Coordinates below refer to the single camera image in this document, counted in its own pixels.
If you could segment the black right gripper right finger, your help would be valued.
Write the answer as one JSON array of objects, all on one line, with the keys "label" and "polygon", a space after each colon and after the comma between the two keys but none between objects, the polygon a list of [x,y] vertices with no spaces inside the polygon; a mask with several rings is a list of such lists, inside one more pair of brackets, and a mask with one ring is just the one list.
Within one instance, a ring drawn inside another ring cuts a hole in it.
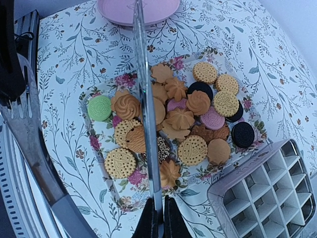
[{"label": "black right gripper right finger", "polygon": [[164,237],[187,238],[188,229],[174,198],[168,195],[164,199]]}]

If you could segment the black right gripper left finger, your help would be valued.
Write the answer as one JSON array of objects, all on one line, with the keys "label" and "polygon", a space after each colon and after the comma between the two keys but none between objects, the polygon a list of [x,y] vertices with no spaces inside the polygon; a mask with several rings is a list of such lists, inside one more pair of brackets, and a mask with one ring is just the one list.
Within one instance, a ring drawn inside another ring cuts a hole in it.
[{"label": "black right gripper left finger", "polygon": [[162,238],[163,229],[159,226],[158,212],[155,203],[149,198],[144,206],[141,217],[135,229],[135,238]]}]

